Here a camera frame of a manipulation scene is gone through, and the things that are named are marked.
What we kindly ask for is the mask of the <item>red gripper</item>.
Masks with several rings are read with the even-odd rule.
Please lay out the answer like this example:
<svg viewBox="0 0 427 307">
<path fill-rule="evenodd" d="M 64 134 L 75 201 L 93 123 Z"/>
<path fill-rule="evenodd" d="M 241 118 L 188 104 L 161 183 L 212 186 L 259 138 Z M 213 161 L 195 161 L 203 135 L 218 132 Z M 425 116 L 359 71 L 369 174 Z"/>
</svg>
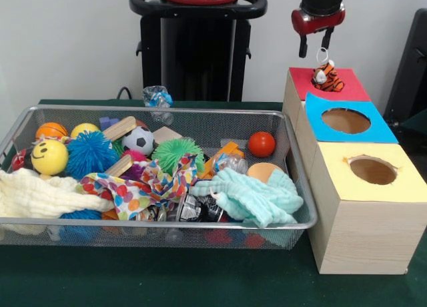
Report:
<svg viewBox="0 0 427 307">
<path fill-rule="evenodd" d="M 322 48 L 329 49 L 331 36 L 334 28 L 340 25 L 345 18 L 346 12 L 343 4 L 337 12 L 325 16 L 309 15 L 301 8 L 293 10 L 291 14 L 292 25 L 295 32 L 300 36 L 299 57 L 305 58 L 308 50 L 307 35 L 326 30 L 322 38 Z"/>
</svg>

